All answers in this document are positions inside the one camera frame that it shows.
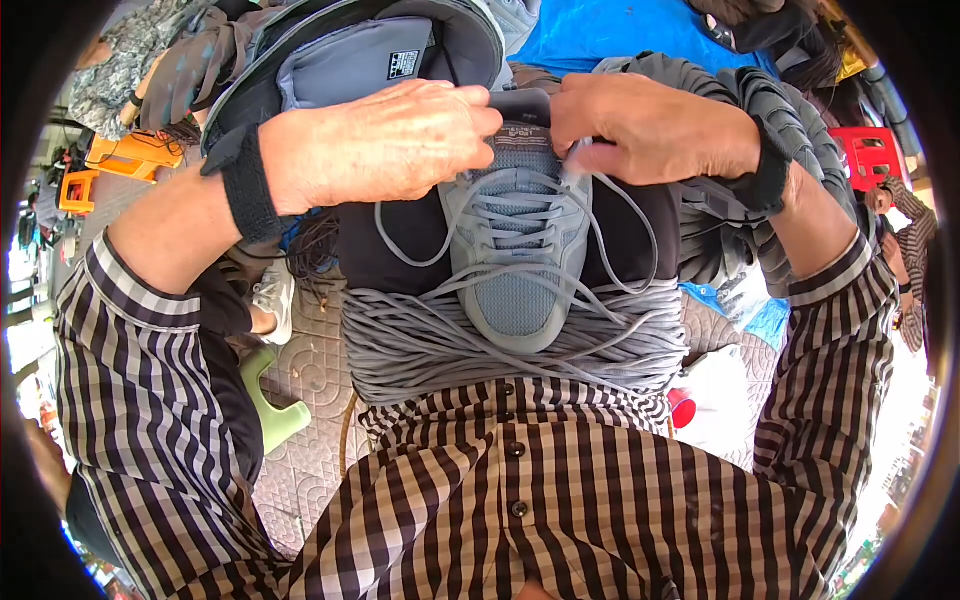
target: plastic stool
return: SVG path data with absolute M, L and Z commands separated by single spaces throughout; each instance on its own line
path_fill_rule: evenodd
M 253 399 L 256 412 L 263 427 L 263 453 L 270 454 L 298 431 L 310 424 L 310 409 L 302 401 L 288 408 L 275 408 L 263 397 L 260 376 L 274 364 L 276 355 L 267 346 L 261 346 L 248 354 L 240 363 L 240 376 Z
M 60 210 L 86 214 L 93 212 L 94 203 L 90 200 L 93 180 L 100 177 L 96 171 L 74 171 L 63 176 L 60 182 Z
M 900 144 L 891 130 L 882 127 L 837 127 L 830 136 L 847 152 L 850 164 L 850 185 L 861 192 L 883 183 L 888 176 L 908 173 Z
M 176 169 L 183 162 L 180 145 L 171 141 L 170 148 L 174 152 L 180 152 L 180 155 L 170 154 L 170 150 L 152 133 L 133 132 L 118 142 L 107 141 L 96 135 L 86 156 L 86 166 L 105 173 L 156 183 L 154 171 L 157 167 Z

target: shirt cuff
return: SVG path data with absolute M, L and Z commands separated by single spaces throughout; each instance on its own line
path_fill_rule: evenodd
M 873 256 L 867 238 L 858 233 L 839 258 L 819 273 L 790 284 L 790 305 L 809 306 L 840 292 L 864 272 Z
M 120 258 L 105 231 L 86 251 L 84 268 L 100 297 L 124 319 L 150 329 L 200 326 L 200 295 L 167 294 L 151 286 Z

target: green plastic stool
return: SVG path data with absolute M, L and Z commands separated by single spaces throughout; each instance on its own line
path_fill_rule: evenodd
M 298 431 L 310 424 L 310 409 L 302 401 L 288 408 L 275 408 L 263 397 L 260 389 L 260 376 L 276 360 L 276 354 L 267 346 L 261 346 L 240 362 L 240 375 L 247 386 L 247 393 L 253 398 L 253 405 L 260 415 L 263 427 L 263 453 L 270 454 L 290 439 Z

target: gray shoelace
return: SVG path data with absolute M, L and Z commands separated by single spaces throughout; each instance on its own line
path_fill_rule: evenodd
M 526 214 L 509 217 L 522 220 L 525 231 L 504 230 L 494 236 L 497 250 L 512 253 L 539 250 L 549 232 L 545 222 L 559 214 L 560 203 L 570 199 L 584 210 L 597 236 L 601 260 L 613 282 L 590 290 L 562 269 L 542 263 L 475 265 L 455 274 L 436 290 L 420 297 L 384 294 L 370 289 L 344 290 L 342 335 L 347 346 L 353 384 L 370 404 L 397 404 L 422 394 L 446 388 L 473 385 L 504 377 L 559 377 L 606 386 L 638 400 L 663 391 L 680 370 L 689 348 L 680 322 L 681 292 L 677 280 L 655 280 L 657 238 L 649 220 L 633 199 L 605 176 L 595 176 L 621 196 L 640 217 L 650 235 L 654 255 L 651 274 L 644 281 L 624 283 L 613 272 L 603 234 L 592 212 L 579 195 L 539 173 L 527 173 L 532 182 L 558 192 L 556 195 L 510 193 L 509 199 L 479 193 L 486 185 L 516 176 L 515 169 L 487 174 L 473 183 L 464 211 L 490 218 L 492 227 L 510 223 L 490 205 L 516 206 L 525 202 Z M 377 229 L 384 242 L 407 264 L 426 267 L 440 260 L 449 248 L 460 215 L 444 246 L 427 261 L 406 256 L 386 234 L 381 208 L 375 210 Z M 570 313 L 557 340 L 535 355 L 513 354 L 480 335 L 470 323 L 456 297 L 450 293 L 485 280 L 512 273 L 536 281 L 568 298 Z M 542 274 L 559 276 L 577 294 L 547 280 Z M 661 402 L 648 402 L 650 416 L 661 419 Z

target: shirt button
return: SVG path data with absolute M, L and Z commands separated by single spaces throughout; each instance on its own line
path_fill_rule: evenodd
M 514 502 L 514 505 L 510 507 L 510 512 L 517 518 L 523 518 L 530 512 L 530 509 L 526 502 Z

